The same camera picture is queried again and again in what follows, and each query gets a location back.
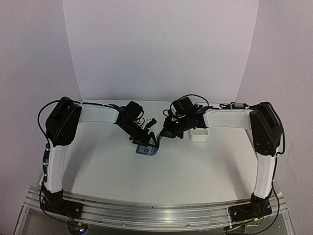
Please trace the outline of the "silver credit card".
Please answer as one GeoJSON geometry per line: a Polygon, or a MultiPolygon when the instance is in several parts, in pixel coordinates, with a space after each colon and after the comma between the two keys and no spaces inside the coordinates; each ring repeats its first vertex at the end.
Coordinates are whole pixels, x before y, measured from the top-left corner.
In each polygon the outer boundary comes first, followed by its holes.
{"type": "Polygon", "coordinates": [[[139,154],[144,154],[144,155],[152,155],[154,149],[155,148],[151,146],[145,147],[145,146],[138,145],[136,152],[139,154]]]}

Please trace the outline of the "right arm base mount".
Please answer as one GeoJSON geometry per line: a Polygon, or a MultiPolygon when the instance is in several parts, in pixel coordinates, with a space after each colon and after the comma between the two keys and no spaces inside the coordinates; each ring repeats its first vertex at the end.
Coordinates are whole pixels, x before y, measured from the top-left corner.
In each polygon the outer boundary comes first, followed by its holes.
{"type": "Polygon", "coordinates": [[[269,202],[270,196],[271,194],[263,199],[252,194],[249,203],[230,207],[228,212],[231,220],[233,222],[240,222],[256,218],[260,219],[261,217],[272,214],[269,202]]]}

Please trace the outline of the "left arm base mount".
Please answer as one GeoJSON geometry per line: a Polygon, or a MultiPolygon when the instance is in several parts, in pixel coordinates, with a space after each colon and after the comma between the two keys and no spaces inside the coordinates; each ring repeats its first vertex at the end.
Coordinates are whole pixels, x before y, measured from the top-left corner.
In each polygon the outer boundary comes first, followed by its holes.
{"type": "Polygon", "coordinates": [[[45,186],[41,189],[40,207],[45,212],[78,219],[81,217],[83,204],[63,198],[64,190],[52,193],[45,186]]]}

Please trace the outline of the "blue card holder wallet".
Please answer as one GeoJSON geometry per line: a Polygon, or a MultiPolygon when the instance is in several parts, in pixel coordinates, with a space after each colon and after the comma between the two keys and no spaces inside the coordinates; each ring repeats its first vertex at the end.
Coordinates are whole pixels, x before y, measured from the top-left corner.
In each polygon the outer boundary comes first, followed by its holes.
{"type": "Polygon", "coordinates": [[[154,156],[159,149],[161,137],[157,135],[156,137],[151,137],[149,139],[148,146],[138,145],[136,148],[136,154],[146,155],[146,156],[154,156]]]}

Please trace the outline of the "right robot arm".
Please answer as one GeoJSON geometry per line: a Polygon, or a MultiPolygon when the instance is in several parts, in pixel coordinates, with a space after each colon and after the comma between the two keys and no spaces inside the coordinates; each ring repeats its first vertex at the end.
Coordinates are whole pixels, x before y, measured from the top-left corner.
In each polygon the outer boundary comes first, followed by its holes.
{"type": "Polygon", "coordinates": [[[244,129],[257,158],[253,196],[265,199],[273,191],[277,158],[286,151],[282,121],[270,102],[255,105],[231,102],[211,106],[193,103],[189,95],[174,100],[165,110],[160,136],[183,139],[191,129],[244,129]]]}

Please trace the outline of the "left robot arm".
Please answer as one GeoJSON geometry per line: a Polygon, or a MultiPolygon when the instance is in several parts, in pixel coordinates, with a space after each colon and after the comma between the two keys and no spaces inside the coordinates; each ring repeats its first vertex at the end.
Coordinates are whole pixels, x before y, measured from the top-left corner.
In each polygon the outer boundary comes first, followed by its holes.
{"type": "Polygon", "coordinates": [[[130,136],[130,141],[141,147],[157,150],[159,140],[149,129],[156,124],[151,119],[144,127],[139,125],[143,117],[143,107],[131,101],[126,106],[75,101],[62,97],[49,103],[55,107],[41,131],[46,139],[43,157],[43,182],[49,193],[63,190],[62,177],[65,156],[69,145],[73,142],[80,123],[109,123],[120,127],[130,136]]]}

